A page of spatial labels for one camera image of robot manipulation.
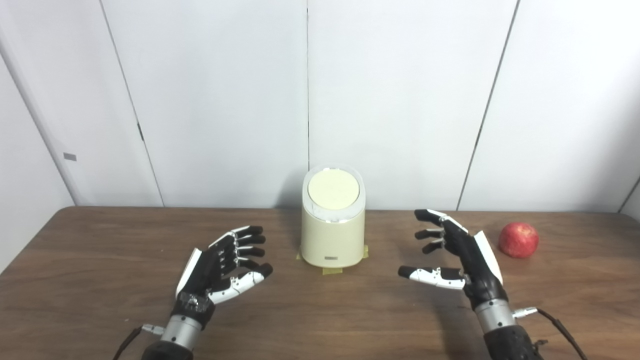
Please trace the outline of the white and black right hand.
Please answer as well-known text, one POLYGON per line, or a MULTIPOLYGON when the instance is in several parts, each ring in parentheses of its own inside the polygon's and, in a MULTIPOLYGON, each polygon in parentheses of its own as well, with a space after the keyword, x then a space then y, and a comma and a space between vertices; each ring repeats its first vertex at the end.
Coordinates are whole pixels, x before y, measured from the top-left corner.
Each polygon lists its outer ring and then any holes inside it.
POLYGON ((423 223, 434 224, 415 233, 418 240, 432 239, 422 248, 425 255, 445 249, 461 262, 461 268, 402 265, 398 275, 441 289, 461 290, 470 301, 471 309, 492 301, 508 301, 496 256, 485 233, 471 233, 453 217, 432 209, 416 209, 414 216, 423 223))

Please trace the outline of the white and black left hand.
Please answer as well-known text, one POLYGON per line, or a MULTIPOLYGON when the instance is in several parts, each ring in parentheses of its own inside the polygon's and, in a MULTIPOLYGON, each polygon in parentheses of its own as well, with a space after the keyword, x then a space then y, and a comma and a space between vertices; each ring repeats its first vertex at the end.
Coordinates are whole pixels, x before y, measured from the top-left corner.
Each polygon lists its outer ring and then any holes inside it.
POLYGON ((191 319, 204 330, 217 305, 273 273, 272 265, 253 260, 265 256, 265 250, 258 248, 265 241, 261 226, 248 225, 225 232, 204 250, 194 248, 178 281, 170 315, 191 319))

